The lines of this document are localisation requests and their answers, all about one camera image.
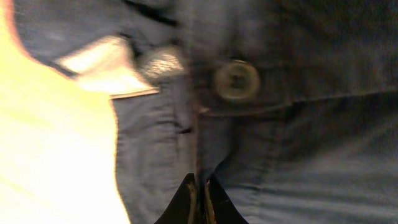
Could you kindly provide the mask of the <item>navy blue shorts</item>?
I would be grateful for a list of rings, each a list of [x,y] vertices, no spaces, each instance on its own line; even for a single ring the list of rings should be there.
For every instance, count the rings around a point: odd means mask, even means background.
[[[397,222],[397,2],[14,1],[22,45],[118,117],[116,181],[155,223],[193,173],[248,223]]]

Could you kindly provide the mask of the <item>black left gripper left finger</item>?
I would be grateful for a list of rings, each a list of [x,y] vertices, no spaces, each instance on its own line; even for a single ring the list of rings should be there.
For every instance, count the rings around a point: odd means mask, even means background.
[[[164,213],[154,224],[196,224],[197,190],[193,173],[185,176]]]

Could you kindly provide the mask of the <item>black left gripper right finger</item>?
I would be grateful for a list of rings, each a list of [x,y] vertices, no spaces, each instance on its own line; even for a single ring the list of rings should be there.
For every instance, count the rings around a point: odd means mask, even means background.
[[[204,196],[207,224],[248,224],[214,175],[205,184]]]

